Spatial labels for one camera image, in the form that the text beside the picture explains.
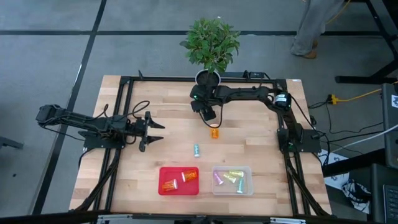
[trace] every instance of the red tray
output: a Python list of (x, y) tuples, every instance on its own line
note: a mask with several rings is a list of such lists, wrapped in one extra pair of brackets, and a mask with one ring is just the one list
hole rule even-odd
[[(195, 170), (198, 178), (183, 182), (181, 172)], [(162, 184), (166, 181), (177, 180), (177, 190), (164, 191)], [(162, 167), (159, 171), (159, 187), (160, 195), (198, 195), (199, 194), (199, 169), (197, 167)]]

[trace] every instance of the shoe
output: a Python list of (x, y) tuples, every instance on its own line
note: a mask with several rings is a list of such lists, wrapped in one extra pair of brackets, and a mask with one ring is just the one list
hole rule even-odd
[(300, 57), (306, 58), (306, 59), (315, 59), (317, 57), (317, 52), (312, 50), (310, 53), (306, 55), (300, 55)]
[(315, 48), (317, 48), (318, 47), (318, 41), (317, 40), (314, 40), (313, 42), (312, 42), (312, 49), (315, 49)]

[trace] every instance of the gray pants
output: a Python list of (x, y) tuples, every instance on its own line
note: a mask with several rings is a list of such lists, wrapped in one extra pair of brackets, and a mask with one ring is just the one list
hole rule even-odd
[(325, 31), (325, 24), (334, 17), (344, 0), (307, 0), (304, 15), (295, 36), (291, 52), (306, 55), (312, 50), (312, 43)]

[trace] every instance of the green leaves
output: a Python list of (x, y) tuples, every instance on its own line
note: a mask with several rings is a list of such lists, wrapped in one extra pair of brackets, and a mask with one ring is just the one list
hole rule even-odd
[(203, 64), (209, 72), (225, 72), (229, 63), (233, 63), (232, 53), (239, 55), (240, 32), (230, 31), (233, 26), (220, 19), (195, 21), (187, 33), (187, 38), (180, 45), (188, 49), (185, 54), (191, 63)]

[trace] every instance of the wooden tabletop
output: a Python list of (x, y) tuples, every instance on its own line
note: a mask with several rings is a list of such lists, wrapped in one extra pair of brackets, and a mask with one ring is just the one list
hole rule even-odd
[[(113, 111), (120, 76), (106, 75), (99, 90), (94, 115), (109, 104)], [(165, 129), (149, 129), (149, 135), (164, 139), (138, 150), (138, 143), (122, 150), (112, 201), (112, 212), (168, 213), (204, 215), (292, 215), (284, 160), (279, 151), (277, 115), (258, 101), (233, 101), (224, 106), (219, 139), (192, 111), (189, 93), (193, 82), (134, 82), (130, 111), (135, 104), (149, 100), (138, 113), (150, 111), (153, 120)], [(223, 83), (231, 88), (252, 87), (250, 83)], [(287, 80), (291, 93), (308, 116), (307, 102), (300, 80)], [(220, 114), (220, 107), (214, 107)], [(295, 104), (295, 117), (310, 128)], [(193, 145), (200, 145), (201, 157), (194, 158)], [(98, 182), (104, 149), (95, 149), (82, 160), (70, 208), (76, 208)], [(319, 161), (301, 153), (307, 188), (324, 210), (331, 213)], [(157, 192), (159, 169), (163, 166), (196, 166), (200, 171), (197, 196), (161, 196)], [(252, 170), (252, 196), (217, 196), (211, 191), (213, 166), (249, 166)], [(104, 208), (105, 186), (100, 208)], [(303, 213), (301, 195), (296, 186), (298, 208)]]

